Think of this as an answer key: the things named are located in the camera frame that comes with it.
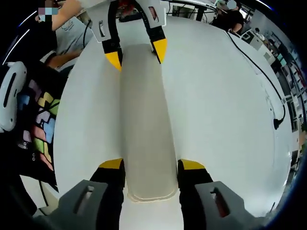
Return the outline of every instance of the black shirt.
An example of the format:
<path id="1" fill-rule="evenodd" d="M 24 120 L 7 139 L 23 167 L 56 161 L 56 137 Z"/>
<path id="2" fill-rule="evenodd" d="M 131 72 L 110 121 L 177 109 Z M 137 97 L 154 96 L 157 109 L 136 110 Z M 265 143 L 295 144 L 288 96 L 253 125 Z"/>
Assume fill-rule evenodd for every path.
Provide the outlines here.
<path id="1" fill-rule="evenodd" d="M 58 103 L 66 78 L 37 63 L 27 66 L 27 80 L 17 96 L 17 121 L 10 132 L 12 167 L 20 175 L 49 183 L 54 189 L 53 136 Z"/>
<path id="2" fill-rule="evenodd" d="M 240 11 L 226 12 L 227 13 L 218 15 L 218 17 L 212 22 L 212 25 L 226 31 L 233 29 L 237 23 L 243 26 L 244 19 Z"/>

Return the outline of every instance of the white tabletop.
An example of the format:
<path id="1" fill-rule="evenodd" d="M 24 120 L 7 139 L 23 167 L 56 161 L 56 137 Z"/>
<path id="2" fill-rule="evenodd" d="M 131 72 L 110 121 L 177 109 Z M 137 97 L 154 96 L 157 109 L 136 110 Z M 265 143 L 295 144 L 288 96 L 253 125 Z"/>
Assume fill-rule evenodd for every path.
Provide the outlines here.
<path id="1" fill-rule="evenodd" d="M 288 108 L 265 77 L 244 58 L 224 31 L 205 23 L 168 17 L 162 64 L 165 95 L 177 159 L 198 161 L 213 180 L 222 181 L 263 216 L 282 195 L 290 168 Z M 149 44 L 143 22 L 119 23 L 121 47 Z M 270 77 L 273 70 L 257 51 L 235 42 Z M 63 195 L 90 179 L 104 161 L 121 158 L 119 72 L 93 39 L 82 52 L 65 86 L 56 120 L 54 166 Z"/>

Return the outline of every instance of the white device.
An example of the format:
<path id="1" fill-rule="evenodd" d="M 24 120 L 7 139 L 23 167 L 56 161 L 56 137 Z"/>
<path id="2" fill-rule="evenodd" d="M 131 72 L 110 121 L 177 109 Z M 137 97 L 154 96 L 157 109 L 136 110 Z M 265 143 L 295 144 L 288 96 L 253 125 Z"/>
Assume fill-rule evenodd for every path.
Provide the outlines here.
<path id="1" fill-rule="evenodd" d="M 17 117 L 17 94 L 22 90 L 27 70 L 21 61 L 1 66 L 0 133 L 12 131 Z"/>

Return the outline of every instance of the black cable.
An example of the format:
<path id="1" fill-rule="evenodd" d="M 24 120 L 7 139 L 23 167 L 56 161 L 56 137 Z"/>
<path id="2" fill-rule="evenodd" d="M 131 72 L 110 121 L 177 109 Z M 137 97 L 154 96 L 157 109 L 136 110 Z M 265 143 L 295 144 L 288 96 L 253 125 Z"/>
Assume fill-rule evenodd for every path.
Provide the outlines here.
<path id="1" fill-rule="evenodd" d="M 38 210 L 43 213 L 44 216 L 48 216 L 45 212 L 43 212 L 42 208 L 39 208 Z"/>
<path id="2" fill-rule="evenodd" d="M 230 34 L 228 32 L 226 32 L 227 35 L 230 37 L 231 41 L 233 42 L 233 44 L 236 46 L 236 48 L 238 50 L 241 51 L 242 54 L 244 54 L 244 56 L 246 56 L 264 75 L 265 77 L 268 79 L 268 81 L 270 82 L 270 84 L 273 86 L 274 90 L 276 91 L 281 103 L 283 103 L 283 100 L 282 100 L 282 97 L 280 96 L 280 94 L 278 93 L 276 87 L 274 86 L 273 82 L 271 81 L 271 79 L 268 77 L 268 75 L 266 75 L 266 73 L 246 54 L 244 53 L 237 45 L 236 43 L 234 42 L 234 40 L 231 38 Z M 273 124 L 274 124 L 274 128 L 275 130 L 278 129 L 279 125 L 283 122 L 284 120 L 284 117 L 286 116 L 286 108 L 284 107 L 284 104 L 283 104 L 283 117 L 282 119 L 278 120 L 277 118 L 274 118 L 273 120 Z"/>
<path id="3" fill-rule="evenodd" d="M 208 22 L 208 18 L 207 18 L 207 15 L 204 13 L 203 15 L 205 15 L 205 17 L 206 17 L 206 23 Z"/>
<path id="4" fill-rule="evenodd" d="M 190 16 L 188 18 L 190 18 L 192 16 L 192 14 L 194 13 L 195 9 L 193 9 L 193 11 L 191 12 Z"/>
<path id="5" fill-rule="evenodd" d="M 216 11 L 216 8 L 212 5 L 209 5 L 209 4 L 206 4 L 205 6 L 204 5 L 199 5 L 197 3 L 193 3 L 193 2 L 186 2 L 186 1 L 182 1 L 182 0 L 161 0 L 161 1 L 170 1 L 172 3 L 178 3 L 178 4 L 183 4 L 183 2 L 186 3 L 186 5 L 188 6 L 195 6 L 195 8 L 199 8 L 199 7 L 205 7 L 205 8 L 208 8 L 209 10 L 213 10 L 213 11 Z"/>
<path id="6" fill-rule="evenodd" d="M 181 10 L 182 8 L 184 8 L 185 6 L 186 6 L 186 4 L 184 4 L 184 5 L 181 6 L 181 7 L 178 7 L 177 12 L 176 12 L 177 16 L 179 16 L 180 10 Z"/>
<path id="7" fill-rule="evenodd" d="M 204 12 L 204 14 L 206 13 L 215 13 L 216 11 L 209 11 L 209 12 Z"/>
<path id="8" fill-rule="evenodd" d="M 52 106 L 49 106 L 48 108 L 43 108 L 41 111 L 38 112 L 38 114 L 41 114 L 41 113 L 43 113 L 43 112 L 45 112 L 45 111 L 47 111 L 47 110 L 50 110 L 50 109 L 52 109 L 53 107 L 56 107 L 57 105 L 59 105 L 59 102 L 53 104 Z"/>
<path id="9" fill-rule="evenodd" d="M 88 26 L 90 25 L 92 21 L 91 20 L 88 20 L 87 22 L 87 25 L 86 25 L 86 28 L 85 28 L 85 31 L 84 31 L 84 34 L 83 34 L 83 49 L 85 48 L 85 35 L 86 35 L 86 30 L 88 28 Z"/>
<path id="10" fill-rule="evenodd" d="M 169 8 L 168 8 L 167 14 L 169 14 L 169 12 L 171 11 L 171 2 L 170 1 L 168 2 L 168 6 L 169 6 Z"/>
<path id="11" fill-rule="evenodd" d="M 182 13 L 186 13 L 186 12 L 182 12 Z M 198 12 L 192 12 L 191 14 L 195 14 L 195 13 L 198 13 Z M 172 13 L 166 13 L 166 14 L 172 14 Z M 178 13 L 180 14 L 180 13 Z"/>
<path id="12" fill-rule="evenodd" d="M 273 203 L 272 208 L 270 209 L 269 213 L 272 212 L 274 206 L 275 206 L 275 202 Z"/>

